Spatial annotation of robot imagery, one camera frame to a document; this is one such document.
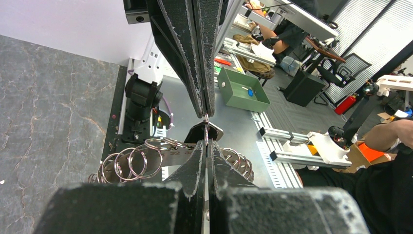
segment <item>gray marble surface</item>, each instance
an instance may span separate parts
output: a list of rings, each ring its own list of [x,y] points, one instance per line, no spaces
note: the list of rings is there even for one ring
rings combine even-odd
[[[0,36],[0,233],[31,233],[58,187],[97,170],[118,69]]]

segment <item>wire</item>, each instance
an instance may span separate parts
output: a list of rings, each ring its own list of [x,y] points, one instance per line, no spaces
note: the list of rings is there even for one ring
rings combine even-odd
[[[169,112],[169,118],[170,118],[170,124],[169,124],[169,128],[168,128],[168,130],[169,130],[173,127],[173,113],[172,113],[172,110],[169,106],[169,103],[168,103],[167,99],[164,96],[162,96],[162,100],[165,102],[165,104],[167,106],[167,109],[168,109],[168,112]]]

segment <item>green box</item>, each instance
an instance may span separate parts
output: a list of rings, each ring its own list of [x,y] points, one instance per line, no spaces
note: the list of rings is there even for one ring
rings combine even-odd
[[[260,82],[254,77],[224,68],[217,79],[227,106],[261,113],[271,104]],[[243,87],[252,89],[254,95],[252,97],[248,95],[248,91]]]

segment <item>white wall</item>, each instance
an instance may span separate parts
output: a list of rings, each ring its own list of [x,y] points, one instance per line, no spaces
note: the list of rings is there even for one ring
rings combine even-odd
[[[0,0],[1,35],[106,62],[141,59],[150,33],[122,0]]]

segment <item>red fire extinguisher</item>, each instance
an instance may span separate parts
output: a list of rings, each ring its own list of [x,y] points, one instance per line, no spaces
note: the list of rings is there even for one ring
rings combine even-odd
[[[338,107],[334,110],[337,115],[343,114],[351,105],[356,102],[355,96],[348,96]]]

